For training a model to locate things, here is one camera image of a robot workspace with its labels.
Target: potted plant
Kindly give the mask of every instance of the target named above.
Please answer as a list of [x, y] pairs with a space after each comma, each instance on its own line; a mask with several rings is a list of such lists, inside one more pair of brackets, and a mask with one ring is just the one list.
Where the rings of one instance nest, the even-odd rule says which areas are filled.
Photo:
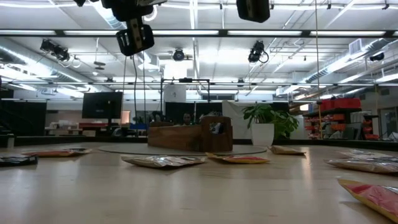
[[274, 139], [287, 138], [296, 130], [299, 122], [284, 111], [275, 111], [268, 104], [256, 104], [243, 109], [248, 119], [252, 142], [255, 146], [270, 146]]

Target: white planter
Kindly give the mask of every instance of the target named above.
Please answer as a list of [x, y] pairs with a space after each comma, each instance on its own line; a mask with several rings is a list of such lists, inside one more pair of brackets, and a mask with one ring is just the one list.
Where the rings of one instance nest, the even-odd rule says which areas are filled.
[[274, 124], [252, 124], [251, 141], [253, 146], [271, 146], [274, 141]]

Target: snack packet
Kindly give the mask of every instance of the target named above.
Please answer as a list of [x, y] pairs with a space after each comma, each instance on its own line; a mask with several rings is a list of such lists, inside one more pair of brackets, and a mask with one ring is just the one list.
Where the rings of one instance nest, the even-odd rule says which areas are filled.
[[351, 170], [372, 172], [377, 174], [391, 174], [398, 172], [397, 157], [379, 157], [374, 159], [332, 159], [325, 160], [327, 164]]
[[297, 156], [305, 155], [305, 152], [300, 152], [298, 150], [292, 149], [290, 147], [285, 147], [285, 146], [269, 146], [268, 149], [273, 154], [278, 154], [278, 155], [297, 155]]
[[76, 149], [62, 149], [53, 151], [38, 151], [38, 152], [24, 152], [22, 155], [31, 156], [37, 155], [39, 157], [68, 157], [68, 156], [80, 156], [88, 154], [91, 149], [76, 148]]
[[163, 167], [181, 167], [204, 163], [206, 158], [197, 157], [176, 157], [176, 156], [149, 156], [149, 157], [129, 157], [122, 156], [124, 162], [137, 166], [163, 168]]
[[207, 157], [211, 159], [220, 159], [226, 162], [240, 163], [240, 164], [262, 164], [270, 162], [270, 160], [256, 157], [256, 156], [217, 156], [212, 153], [206, 152]]
[[398, 223], [398, 188], [338, 180], [355, 199]]
[[339, 152], [339, 153], [345, 155], [345, 158], [357, 158], [357, 159], [374, 159], [381, 157], [391, 157], [377, 152], [364, 152], [356, 149], [352, 149], [348, 152]]
[[0, 156], [0, 167], [26, 166], [37, 164], [37, 156], [23, 156], [19, 154]]

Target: person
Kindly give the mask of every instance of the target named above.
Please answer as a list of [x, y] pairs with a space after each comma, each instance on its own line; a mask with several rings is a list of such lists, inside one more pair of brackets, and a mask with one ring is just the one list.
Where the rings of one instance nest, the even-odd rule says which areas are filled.
[[184, 114], [183, 125], [191, 125], [191, 115], [189, 113]]

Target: computer monitor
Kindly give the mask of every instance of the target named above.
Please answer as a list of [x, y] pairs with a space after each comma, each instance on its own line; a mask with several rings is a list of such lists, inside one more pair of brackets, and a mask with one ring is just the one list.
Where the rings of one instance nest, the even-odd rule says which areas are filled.
[[85, 93], [82, 118], [119, 119], [121, 117], [123, 93]]

